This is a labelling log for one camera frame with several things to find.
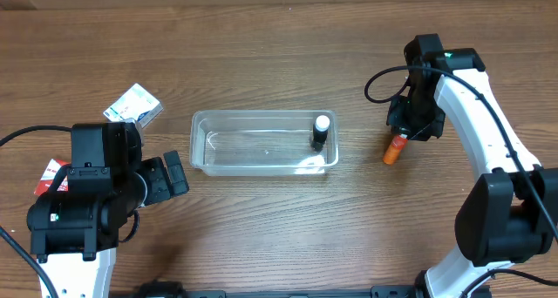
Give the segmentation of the orange bottle white cap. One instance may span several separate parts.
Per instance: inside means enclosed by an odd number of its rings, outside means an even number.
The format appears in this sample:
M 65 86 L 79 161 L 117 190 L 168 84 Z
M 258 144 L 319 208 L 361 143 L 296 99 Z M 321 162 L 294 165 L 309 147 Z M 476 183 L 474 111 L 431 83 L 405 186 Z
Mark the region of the orange bottle white cap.
M 407 142 L 408 138 L 406 134 L 395 135 L 384 153 L 383 162 L 386 165 L 393 165 L 405 148 Z

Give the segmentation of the clear plastic container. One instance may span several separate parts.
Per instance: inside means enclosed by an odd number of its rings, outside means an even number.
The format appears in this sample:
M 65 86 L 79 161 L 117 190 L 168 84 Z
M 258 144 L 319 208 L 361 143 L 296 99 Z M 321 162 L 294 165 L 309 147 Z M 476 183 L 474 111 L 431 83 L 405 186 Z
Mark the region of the clear plastic container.
M 330 129 L 316 152 L 310 139 L 319 115 L 330 118 Z M 338 161 L 330 110 L 205 110 L 192 118 L 190 164 L 208 176 L 319 175 Z

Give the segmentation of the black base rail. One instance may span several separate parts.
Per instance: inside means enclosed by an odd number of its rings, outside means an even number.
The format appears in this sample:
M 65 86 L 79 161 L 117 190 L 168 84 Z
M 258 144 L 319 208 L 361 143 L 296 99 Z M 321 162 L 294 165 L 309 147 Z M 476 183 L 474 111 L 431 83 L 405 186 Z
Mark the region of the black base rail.
M 151 281 L 130 292 L 111 292 L 110 298 L 427 298 L 420 285 L 373 286 L 370 289 L 329 289 L 310 291 L 226 292 L 223 290 L 186 290 L 177 281 Z

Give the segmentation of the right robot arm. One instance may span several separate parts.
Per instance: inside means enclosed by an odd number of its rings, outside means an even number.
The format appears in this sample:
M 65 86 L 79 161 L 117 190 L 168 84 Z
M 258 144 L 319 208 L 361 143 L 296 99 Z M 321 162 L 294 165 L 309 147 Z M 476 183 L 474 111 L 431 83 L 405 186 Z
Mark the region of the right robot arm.
M 456 245 L 421 272 L 410 297 L 488 297 L 484 282 L 547 253 L 557 234 L 557 171 L 546 169 L 514 133 L 472 48 L 445 50 L 436 34 L 404 48 L 407 95 L 393 98 L 386 123 L 408 140 L 440 137 L 450 120 L 475 184 L 458 211 Z

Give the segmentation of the black bottle white cap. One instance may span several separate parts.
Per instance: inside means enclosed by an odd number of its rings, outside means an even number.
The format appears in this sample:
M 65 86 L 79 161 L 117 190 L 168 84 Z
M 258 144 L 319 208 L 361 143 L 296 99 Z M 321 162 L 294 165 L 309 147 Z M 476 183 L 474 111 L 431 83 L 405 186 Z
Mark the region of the black bottle white cap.
M 328 138 L 330 129 L 330 118 L 326 115 L 319 115 L 312 127 L 310 146 L 316 151 L 321 152 Z

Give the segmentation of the red medicine box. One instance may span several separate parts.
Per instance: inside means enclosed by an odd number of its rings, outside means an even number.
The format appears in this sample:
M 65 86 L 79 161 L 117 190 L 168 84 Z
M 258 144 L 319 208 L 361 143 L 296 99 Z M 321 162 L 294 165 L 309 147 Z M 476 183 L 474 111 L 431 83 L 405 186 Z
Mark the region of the red medicine box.
M 65 165 L 68 165 L 68 162 L 61 159 L 51 159 L 35 188 L 34 194 L 40 196 L 42 193 L 46 192 L 55 179 L 56 173 Z

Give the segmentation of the white medicine box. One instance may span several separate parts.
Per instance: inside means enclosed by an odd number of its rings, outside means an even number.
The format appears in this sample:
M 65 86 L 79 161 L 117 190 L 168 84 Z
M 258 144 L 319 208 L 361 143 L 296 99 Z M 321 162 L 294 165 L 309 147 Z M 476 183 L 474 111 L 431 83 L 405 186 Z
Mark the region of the white medicine box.
M 120 98 L 105 109 L 103 114 L 112 122 L 133 119 L 142 128 L 145 128 L 162 111 L 162 103 L 143 86 L 135 83 Z

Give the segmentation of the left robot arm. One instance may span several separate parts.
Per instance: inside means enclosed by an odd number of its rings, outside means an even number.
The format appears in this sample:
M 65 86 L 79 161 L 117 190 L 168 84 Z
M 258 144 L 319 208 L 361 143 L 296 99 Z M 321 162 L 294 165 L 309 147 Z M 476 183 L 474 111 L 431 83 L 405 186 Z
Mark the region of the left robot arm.
M 188 192 L 176 151 L 143 159 L 133 122 L 76 124 L 71 162 L 27 214 L 44 297 L 107 297 L 119 230 L 142 207 Z

